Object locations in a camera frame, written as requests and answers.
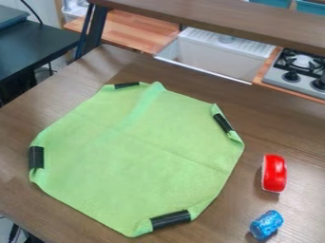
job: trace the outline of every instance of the wooden shelf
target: wooden shelf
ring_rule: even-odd
[[[85,18],[75,19],[65,28],[81,32],[84,21]],[[107,44],[152,55],[174,40],[179,28],[178,24],[113,10],[107,15],[102,39]]]
[[[325,55],[325,16],[241,0],[88,0],[168,22]]]

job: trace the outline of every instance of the blue object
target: blue object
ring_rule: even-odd
[[[266,4],[273,7],[280,7],[288,9],[291,0],[249,0],[251,3]]]
[[[296,0],[296,9],[298,11],[310,12],[325,15],[325,4],[318,4],[303,0]]]
[[[264,240],[283,224],[281,214],[270,210],[251,223],[250,231],[257,240]]]

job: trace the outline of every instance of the floor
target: floor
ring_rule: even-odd
[[[0,215],[0,242],[7,243],[9,242],[10,231],[12,227],[12,222],[2,215]],[[22,231],[18,232],[18,236],[14,238],[12,243],[24,243],[26,238]]]
[[[55,75],[55,73],[59,70],[61,70],[63,67],[65,67],[66,59],[65,57],[58,58],[52,62],[52,69]],[[35,70],[35,76],[37,79],[37,83],[41,83],[43,80],[47,79],[49,77],[49,71],[48,71],[48,65],[44,65],[41,68],[38,68]],[[8,243],[9,242],[9,236],[10,231],[12,227],[12,222],[2,215],[0,215],[0,243]],[[20,232],[18,237],[16,237],[12,242],[10,243],[24,243],[26,241],[25,235],[23,232]]]

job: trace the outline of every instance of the black corner clip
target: black corner clip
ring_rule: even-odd
[[[131,86],[136,86],[140,85],[139,82],[134,82],[134,83],[125,83],[125,84],[114,84],[115,89],[120,89],[120,88],[125,88],[125,87],[131,87]]]
[[[226,134],[234,130],[229,122],[222,116],[222,114],[216,114],[213,116],[213,118]]]
[[[155,231],[166,226],[190,222],[191,215],[187,210],[183,210],[168,215],[152,217],[150,220],[152,223],[152,228]]]
[[[29,148],[29,169],[44,169],[44,147],[31,146]]]

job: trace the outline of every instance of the red object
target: red object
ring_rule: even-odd
[[[287,184],[287,165],[283,157],[265,155],[262,165],[262,189],[280,193]]]

